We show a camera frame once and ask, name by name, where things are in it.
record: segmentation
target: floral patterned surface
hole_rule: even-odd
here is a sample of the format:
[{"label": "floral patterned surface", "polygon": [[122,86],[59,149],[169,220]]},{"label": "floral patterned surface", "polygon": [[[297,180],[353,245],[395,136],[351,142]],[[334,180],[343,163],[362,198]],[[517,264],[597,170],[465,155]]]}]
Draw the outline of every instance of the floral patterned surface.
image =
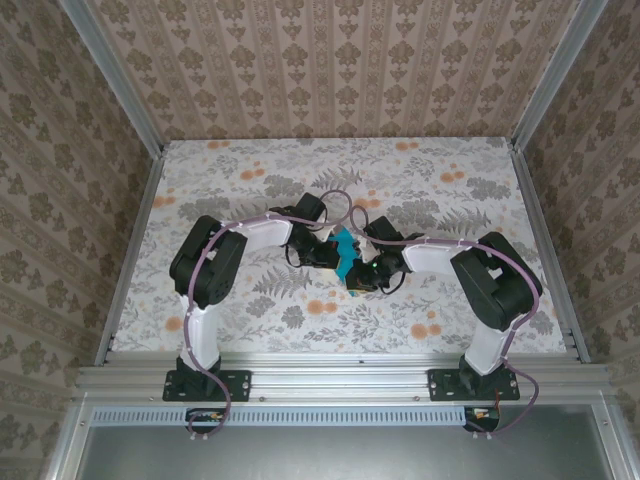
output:
[{"label": "floral patterned surface", "polygon": [[[372,219],[387,215],[405,235],[502,231],[544,277],[502,138],[173,142],[114,349],[181,346],[169,264],[199,216],[243,219],[331,188],[349,192]],[[327,198],[331,217],[344,203]],[[453,277],[412,274],[392,296],[351,297],[332,271],[288,266],[280,247],[245,255],[218,311],[220,348],[238,352],[459,352],[477,322]],[[548,293],[514,351],[564,351]]]}]

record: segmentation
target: ventilation grille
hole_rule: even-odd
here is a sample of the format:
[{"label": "ventilation grille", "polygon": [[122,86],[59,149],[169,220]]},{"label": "ventilation grille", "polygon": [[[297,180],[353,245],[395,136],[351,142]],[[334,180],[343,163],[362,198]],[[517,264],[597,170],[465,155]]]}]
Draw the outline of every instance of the ventilation grille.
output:
[{"label": "ventilation grille", "polygon": [[[184,426],[185,407],[99,407],[93,427]],[[464,407],[236,407],[227,426],[464,425]],[[194,425],[211,423],[194,422]]]}]

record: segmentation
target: black cable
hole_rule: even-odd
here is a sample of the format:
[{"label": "black cable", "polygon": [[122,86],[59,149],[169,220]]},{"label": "black cable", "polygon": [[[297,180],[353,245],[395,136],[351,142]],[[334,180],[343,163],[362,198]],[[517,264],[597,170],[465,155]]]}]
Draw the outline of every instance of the black cable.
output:
[{"label": "black cable", "polygon": [[291,263],[291,259],[289,258],[289,245],[284,246],[284,258],[287,259],[287,263],[293,268],[300,268],[302,266],[302,262],[300,262],[300,265],[294,265],[293,263]]},{"label": "black cable", "polygon": [[385,292],[384,288],[380,287],[380,291],[382,293],[384,293],[385,295],[391,295],[392,293],[396,293],[398,291],[398,289],[402,286],[402,284],[404,283],[404,278],[407,276],[407,272],[402,272],[402,278],[400,279],[400,283],[398,285],[395,286],[395,288],[389,292]]}]

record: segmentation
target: blue object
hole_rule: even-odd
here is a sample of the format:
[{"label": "blue object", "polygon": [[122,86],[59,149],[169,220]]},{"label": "blue object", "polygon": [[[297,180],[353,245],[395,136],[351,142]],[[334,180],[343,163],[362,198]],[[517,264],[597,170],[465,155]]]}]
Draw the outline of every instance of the blue object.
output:
[{"label": "blue object", "polygon": [[[338,242],[338,254],[340,255],[340,263],[338,264],[338,268],[336,268],[335,272],[338,275],[338,278],[342,280],[342,283],[345,283],[345,278],[351,267],[353,267],[353,261],[356,258],[360,258],[358,252],[354,248],[353,244],[355,243],[355,238],[349,233],[349,230],[346,228],[342,228],[337,234],[329,237],[329,240],[332,242]],[[355,292],[349,291],[349,294],[352,297],[355,297]]]}]

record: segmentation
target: patterned wallpaper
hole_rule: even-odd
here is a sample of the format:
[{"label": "patterned wallpaper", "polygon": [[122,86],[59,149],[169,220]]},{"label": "patterned wallpaper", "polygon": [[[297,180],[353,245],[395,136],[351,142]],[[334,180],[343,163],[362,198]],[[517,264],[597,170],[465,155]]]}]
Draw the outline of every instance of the patterned wallpaper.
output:
[{"label": "patterned wallpaper", "polygon": [[165,142],[511,136],[577,0],[89,0]]},{"label": "patterned wallpaper", "polygon": [[639,29],[640,2],[609,2],[525,152],[591,354],[610,364],[636,440]]},{"label": "patterned wallpaper", "polygon": [[55,1],[0,2],[0,478],[37,478],[93,362],[150,159]]}]

